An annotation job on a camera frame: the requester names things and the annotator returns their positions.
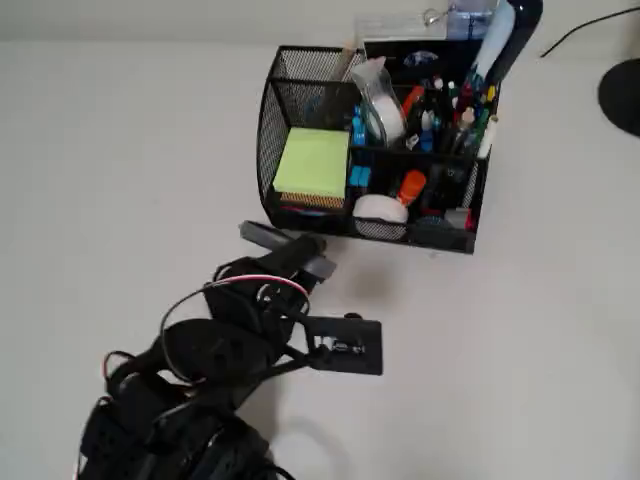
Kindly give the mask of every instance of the marker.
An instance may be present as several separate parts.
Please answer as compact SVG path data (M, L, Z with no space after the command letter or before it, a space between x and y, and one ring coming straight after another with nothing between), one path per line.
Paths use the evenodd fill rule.
M433 117L433 131L434 132L439 132L440 129L442 128L442 120L440 119L440 117Z
M402 111L404 112L405 117L409 116L411 107L413 107L414 103L420 100L420 97L422 97L422 95L424 95L424 87L417 86L411 89L411 92L409 92L409 95L407 95L407 98L402 104Z
M433 113L433 110L425 110L422 112L422 118L420 119L420 126L422 127L422 131L426 132L431 130L433 127L433 120L435 119L436 114Z
M489 117L489 123L487 124L487 129L484 132L484 137L482 137L482 142L480 142L480 149L478 150L478 158L485 159L489 155L489 151L491 150L491 145L493 145L493 141L496 138L496 131L498 129L498 117L496 115L492 115Z
M473 103L473 90L469 85L465 85L462 87L462 91L460 92L458 100L458 109L459 111L464 111L468 106Z
M420 150L423 152L433 151L433 132L425 130L420 134Z
M458 96L458 88L456 87L456 82L451 81L447 84L447 88L449 88L449 97L454 98Z
M351 120L353 125L353 135L351 136L351 141L354 145L366 145L367 143L367 129L362 123L362 118L360 118L360 107L356 105L353 111L353 119Z
M487 102L493 102L494 98L496 98L496 86L491 85L487 91Z
M473 128L473 131L469 134L467 139L464 142L464 151L463 155L474 157L476 152L478 151L478 147L480 146L480 142L482 141L482 136L484 135L484 131L487 128L487 122L489 121L489 109L485 108L482 110L478 120L476 121L476 126Z
M443 115L444 118L451 118L453 116L452 110L455 110L455 109L451 108L451 99L447 95L445 95L443 92L444 82L440 77L437 77L433 81L433 86L437 90L436 101L438 102L440 114Z

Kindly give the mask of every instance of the pen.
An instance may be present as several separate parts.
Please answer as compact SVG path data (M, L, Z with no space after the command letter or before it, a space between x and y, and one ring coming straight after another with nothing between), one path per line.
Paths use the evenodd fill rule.
M462 152L463 155L472 157L475 156L476 152L478 151L478 147L480 146L480 142L482 141L484 131L487 128L489 116L489 109L483 109L482 113L480 114L480 118L476 122L476 126L473 128L473 131L469 134L464 142L464 151Z
M435 114L433 111L422 114L422 133L420 134L420 149L423 152L431 152L433 150L433 124Z
M473 103L473 90L469 85L465 85L460 90L458 97L458 111L464 112Z
M473 108L467 107L467 109L462 114L462 118L460 118L460 122L458 124L458 132L456 133L455 139L453 140L453 145L451 145L451 150L449 151L449 153L455 154L460 146L464 143L469 133L469 128L471 128L471 125L473 125L474 120L475 115L473 114Z
M407 98L402 104L402 111L404 112L405 117L409 116L411 107L413 107L413 105L418 100L420 100L420 97L422 97L422 95L424 95L424 87L416 86L416 87L413 87L413 89L411 89L411 92L409 92L409 95L407 95Z
M469 130L469 127L473 124L473 119L473 109L468 108L462 114L460 121L449 127L444 133L440 144L440 153L453 153L453 147L460 146L461 137Z
M445 120L453 117L453 110L451 108L451 99L444 93L444 82L440 77L437 77L433 81L433 86L436 88L436 100L440 106L440 114L444 116Z
M458 88L456 87L456 82L453 80L447 84L447 88L449 89L449 97L454 98L458 96Z
M482 137L482 142L480 142L480 149L478 150L478 158L485 159L489 155L489 151L491 150L491 145L496 138L496 130L498 129L498 117L496 115L492 115L489 117L489 123L487 124L487 129L484 132L484 137Z

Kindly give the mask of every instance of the orange cap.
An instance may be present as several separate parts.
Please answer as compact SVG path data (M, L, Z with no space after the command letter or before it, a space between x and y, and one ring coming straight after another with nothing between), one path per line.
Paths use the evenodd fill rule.
M427 183L427 177L419 170L411 170L404 177L400 192L398 192L398 200L405 206L411 205Z

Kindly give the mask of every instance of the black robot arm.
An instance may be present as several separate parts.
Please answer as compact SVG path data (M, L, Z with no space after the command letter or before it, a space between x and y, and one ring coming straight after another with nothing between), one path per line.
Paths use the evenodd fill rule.
M107 395L87 421L81 480L231 480L285 471L235 411L263 381L303 368L382 374L379 322L308 315L308 295L333 273L322 239L245 222L242 236L272 251L221 266L202 293L211 318L164 328L151 348L106 373ZM307 351L288 345L295 323ZM170 371L181 382L167 380Z

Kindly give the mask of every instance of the white table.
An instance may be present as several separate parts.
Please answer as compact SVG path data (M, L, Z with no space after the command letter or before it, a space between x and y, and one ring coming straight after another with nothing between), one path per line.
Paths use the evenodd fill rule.
M174 299L261 252L237 225L265 219L255 129L274 53L0 45L4 478L68 478L102 355L147 348ZM474 256L331 240L339 267L313 311L381 320L385 374L261 387L242 413L282 466L300 480L640 475L640 140L597 106L613 63L514 68Z

